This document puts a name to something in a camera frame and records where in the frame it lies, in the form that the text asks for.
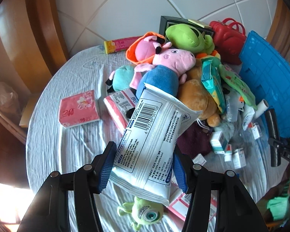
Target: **blue plastic basket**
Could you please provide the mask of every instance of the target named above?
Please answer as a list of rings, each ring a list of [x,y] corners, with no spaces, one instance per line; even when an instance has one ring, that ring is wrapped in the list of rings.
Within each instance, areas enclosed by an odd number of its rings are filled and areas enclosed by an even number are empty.
[[[290,66],[261,36],[251,31],[240,53],[240,76],[256,97],[275,109],[280,136],[290,137]]]

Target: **red handle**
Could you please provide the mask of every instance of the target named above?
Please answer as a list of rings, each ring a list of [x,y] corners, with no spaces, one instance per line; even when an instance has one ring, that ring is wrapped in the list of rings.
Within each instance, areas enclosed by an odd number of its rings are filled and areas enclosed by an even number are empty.
[[[227,25],[227,26],[228,26],[229,28],[233,28],[234,25],[236,25],[236,29],[235,29],[235,30],[237,30],[238,32],[240,32],[240,31],[239,31],[239,28],[238,28],[238,26],[240,25],[241,28],[242,28],[242,31],[243,31],[242,35],[246,35],[245,28],[244,28],[244,26],[243,26],[240,22],[232,22],[232,23],[230,23],[230,24]]]
[[[224,19],[224,20],[222,21],[222,23],[227,24],[228,21],[236,22],[236,20],[234,20],[233,18],[228,17],[228,18]]]

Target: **white tablecloth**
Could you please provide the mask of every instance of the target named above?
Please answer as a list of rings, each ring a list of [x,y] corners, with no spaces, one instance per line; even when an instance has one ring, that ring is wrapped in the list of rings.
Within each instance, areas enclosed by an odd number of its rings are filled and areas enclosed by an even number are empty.
[[[103,152],[109,141],[120,141],[121,135],[110,118],[103,98],[107,96],[105,81],[116,68],[128,64],[125,52],[104,54],[103,46],[84,50],[72,57],[52,78],[43,91],[30,120],[26,144],[27,174],[30,188],[36,193],[47,176],[54,170],[60,173],[76,171]],[[58,122],[60,99],[87,90],[95,90],[101,120],[70,129],[64,129]],[[255,201],[269,188],[279,183],[287,166],[286,161],[278,168],[270,167],[269,147],[266,138],[255,142],[245,136],[250,143],[246,149],[247,166],[240,171],[240,177]],[[232,169],[223,156],[213,153],[206,156],[205,166],[212,171],[224,172]],[[96,206],[104,231],[133,231],[132,218],[118,217],[118,205],[133,200],[133,196],[108,183],[100,195],[95,196]],[[69,193],[71,231],[77,231],[74,197]],[[215,220],[209,225],[213,231]],[[165,215],[159,224],[145,226],[142,231],[178,231],[181,221]]]

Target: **wet wipes package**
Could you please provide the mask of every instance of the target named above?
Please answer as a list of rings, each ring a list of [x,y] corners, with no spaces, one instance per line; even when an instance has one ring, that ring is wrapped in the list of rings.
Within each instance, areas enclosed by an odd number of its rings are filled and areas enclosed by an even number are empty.
[[[110,180],[140,198],[169,205],[177,137],[201,114],[145,84],[118,145]]]

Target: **black cylinder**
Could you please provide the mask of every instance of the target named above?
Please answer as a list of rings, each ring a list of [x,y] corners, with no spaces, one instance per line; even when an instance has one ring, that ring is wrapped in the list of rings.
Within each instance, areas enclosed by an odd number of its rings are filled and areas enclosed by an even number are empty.
[[[275,110],[268,109],[265,111],[264,114],[266,123],[268,125],[269,138],[280,140]],[[281,164],[281,154],[279,150],[273,146],[270,146],[270,149],[271,149],[271,166],[278,167]]]

